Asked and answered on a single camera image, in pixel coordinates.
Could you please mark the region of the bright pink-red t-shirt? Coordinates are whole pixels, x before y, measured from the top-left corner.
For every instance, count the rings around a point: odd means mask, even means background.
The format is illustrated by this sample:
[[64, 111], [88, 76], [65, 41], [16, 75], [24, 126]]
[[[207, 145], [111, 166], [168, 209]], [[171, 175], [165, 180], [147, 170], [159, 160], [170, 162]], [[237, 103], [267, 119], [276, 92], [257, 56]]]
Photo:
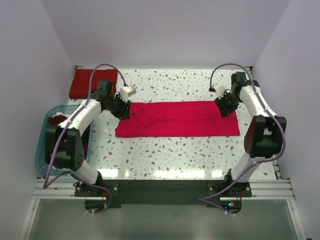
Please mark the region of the bright pink-red t-shirt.
[[236, 113], [222, 117], [214, 101], [134, 102], [130, 119], [121, 120], [115, 128], [119, 138], [239, 135]]

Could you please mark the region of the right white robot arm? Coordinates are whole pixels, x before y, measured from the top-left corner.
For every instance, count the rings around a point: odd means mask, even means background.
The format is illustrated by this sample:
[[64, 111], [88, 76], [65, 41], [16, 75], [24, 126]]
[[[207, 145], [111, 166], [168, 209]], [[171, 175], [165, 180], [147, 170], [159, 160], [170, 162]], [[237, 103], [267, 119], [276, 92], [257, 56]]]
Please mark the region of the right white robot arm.
[[235, 167], [231, 168], [223, 183], [223, 192], [230, 197], [240, 190], [240, 183], [247, 183], [259, 165], [278, 160], [286, 148], [287, 120], [270, 109], [263, 98], [259, 83], [236, 72], [231, 76], [231, 88], [222, 84], [212, 85], [216, 93], [215, 103], [223, 118], [233, 114], [243, 103], [251, 122], [243, 139], [244, 153]]

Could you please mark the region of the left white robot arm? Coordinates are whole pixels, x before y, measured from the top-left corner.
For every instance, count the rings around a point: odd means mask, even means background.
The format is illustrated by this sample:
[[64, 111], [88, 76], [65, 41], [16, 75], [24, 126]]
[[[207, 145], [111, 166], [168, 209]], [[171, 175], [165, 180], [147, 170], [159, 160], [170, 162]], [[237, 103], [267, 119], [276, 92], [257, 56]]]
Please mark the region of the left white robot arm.
[[130, 96], [136, 93], [133, 86], [125, 85], [116, 90], [114, 83], [100, 80], [97, 88], [89, 92], [79, 107], [63, 122], [49, 126], [45, 132], [45, 162], [48, 165], [43, 187], [52, 184], [49, 180], [52, 168], [62, 169], [77, 180], [86, 183], [86, 191], [99, 196], [104, 184], [100, 174], [86, 161], [82, 136], [94, 118], [103, 111], [109, 111], [119, 120], [130, 118], [132, 102]]

